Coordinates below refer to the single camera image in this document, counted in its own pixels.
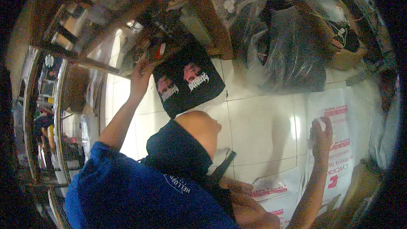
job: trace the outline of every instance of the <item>blue shirt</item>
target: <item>blue shirt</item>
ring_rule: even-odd
[[[159,171],[96,142],[65,200],[73,228],[238,228],[195,181]]]

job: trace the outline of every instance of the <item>printed logo on shirt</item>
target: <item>printed logo on shirt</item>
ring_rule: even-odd
[[[203,82],[209,82],[209,76],[206,73],[198,74],[201,68],[194,63],[189,63],[184,67],[184,80],[188,83],[191,92]]]
[[[162,103],[164,104],[173,94],[180,91],[172,80],[167,78],[166,75],[158,80],[158,92],[161,94]]]
[[[191,189],[189,189],[186,185],[187,183],[184,183],[184,178],[178,178],[174,177],[172,175],[163,175],[167,183],[172,186],[177,192],[180,192],[181,194],[188,193],[190,192]]]

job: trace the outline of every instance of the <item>black garbage bag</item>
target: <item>black garbage bag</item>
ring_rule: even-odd
[[[323,91],[326,59],[315,44],[313,27],[285,0],[249,0],[231,28],[247,79],[266,93]]]

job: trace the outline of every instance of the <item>person in background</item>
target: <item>person in background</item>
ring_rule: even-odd
[[[119,151],[153,67],[137,66],[128,100],[93,145],[66,195],[73,228],[279,228],[277,216],[248,196],[252,186],[223,178],[208,182],[222,126],[202,111],[171,119],[147,141],[137,162]],[[315,164],[289,228],[309,228],[322,203],[332,127],[313,122]]]

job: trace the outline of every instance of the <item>black printed bag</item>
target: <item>black printed bag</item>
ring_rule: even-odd
[[[162,105],[171,118],[214,99],[225,88],[205,49],[191,40],[153,71]]]

